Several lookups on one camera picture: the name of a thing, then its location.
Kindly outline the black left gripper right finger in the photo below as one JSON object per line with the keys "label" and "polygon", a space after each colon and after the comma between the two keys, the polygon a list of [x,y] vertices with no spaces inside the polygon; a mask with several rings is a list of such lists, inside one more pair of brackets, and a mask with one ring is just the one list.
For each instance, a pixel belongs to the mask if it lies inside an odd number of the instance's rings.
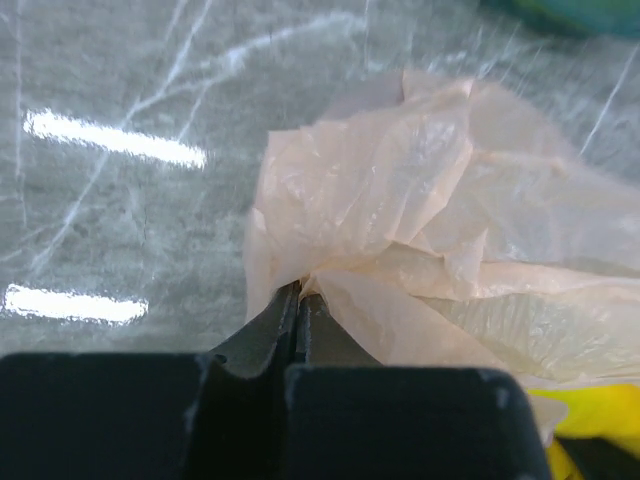
{"label": "black left gripper right finger", "polygon": [[285,375],[288,479],[547,479],[528,398],[506,372],[389,367],[330,316],[299,310]]}

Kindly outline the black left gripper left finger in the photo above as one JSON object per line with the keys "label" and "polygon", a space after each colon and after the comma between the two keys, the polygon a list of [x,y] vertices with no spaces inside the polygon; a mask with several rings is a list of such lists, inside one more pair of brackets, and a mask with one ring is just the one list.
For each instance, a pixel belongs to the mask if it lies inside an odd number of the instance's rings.
{"label": "black left gripper left finger", "polygon": [[299,288],[196,353],[17,353],[1,360],[5,479],[266,479]]}

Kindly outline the translucent orange plastic bag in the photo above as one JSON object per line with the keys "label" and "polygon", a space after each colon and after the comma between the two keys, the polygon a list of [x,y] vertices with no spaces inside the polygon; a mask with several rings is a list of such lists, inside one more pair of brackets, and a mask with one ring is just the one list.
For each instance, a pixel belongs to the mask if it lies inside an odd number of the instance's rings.
{"label": "translucent orange plastic bag", "polygon": [[386,364],[639,380],[639,189],[496,83],[395,72],[272,132],[244,264],[249,316],[300,282]]}

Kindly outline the yellow banana bunch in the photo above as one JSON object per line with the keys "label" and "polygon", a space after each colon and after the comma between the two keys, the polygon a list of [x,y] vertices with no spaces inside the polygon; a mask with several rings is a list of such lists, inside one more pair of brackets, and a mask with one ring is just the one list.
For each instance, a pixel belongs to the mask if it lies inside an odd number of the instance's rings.
{"label": "yellow banana bunch", "polygon": [[601,438],[639,459],[639,387],[631,384],[577,390],[530,390],[534,397],[560,401],[568,415],[554,433],[568,439]]}

